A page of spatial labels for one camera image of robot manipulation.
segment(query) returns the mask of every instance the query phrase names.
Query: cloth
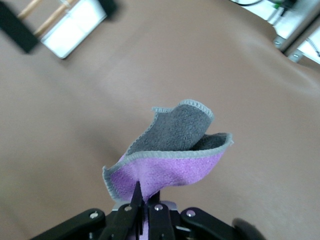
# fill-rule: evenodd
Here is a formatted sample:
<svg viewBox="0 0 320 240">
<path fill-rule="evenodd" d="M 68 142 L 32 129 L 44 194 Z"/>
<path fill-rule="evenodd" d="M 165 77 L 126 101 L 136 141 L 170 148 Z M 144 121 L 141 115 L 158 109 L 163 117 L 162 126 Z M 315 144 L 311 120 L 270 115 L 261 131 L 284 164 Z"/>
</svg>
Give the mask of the cloth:
<svg viewBox="0 0 320 240">
<path fill-rule="evenodd" d="M 214 115 L 200 102 L 188 99 L 153 111 L 150 127 L 114 166 L 103 167 L 104 182 L 116 202 L 130 201 L 137 181 L 145 202 L 165 187 L 200 181 L 233 143 L 230 133 L 205 134 Z"/>
</svg>

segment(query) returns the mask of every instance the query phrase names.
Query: gray stitched edge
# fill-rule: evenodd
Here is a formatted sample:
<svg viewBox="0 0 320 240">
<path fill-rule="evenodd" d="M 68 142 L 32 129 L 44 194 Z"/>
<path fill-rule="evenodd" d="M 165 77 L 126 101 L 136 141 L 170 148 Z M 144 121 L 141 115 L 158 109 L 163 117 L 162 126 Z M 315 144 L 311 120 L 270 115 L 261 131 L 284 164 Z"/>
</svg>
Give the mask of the gray stitched edge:
<svg viewBox="0 0 320 240">
<path fill-rule="evenodd" d="M 227 133 L 225 143 L 219 147 L 207 149 L 207 150 L 198 150 L 198 151 L 138 151 L 129 156 L 125 156 L 121 162 L 118 162 L 116 165 L 107 169 L 106 171 L 114 173 L 124 165 L 136 160 L 143 158 L 163 158 L 163 159 L 189 159 L 189 158 L 205 158 L 210 157 L 219 153 L 222 153 L 227 149 L 229 145 L 233 144 L 232 134 Z"/>
</svg>

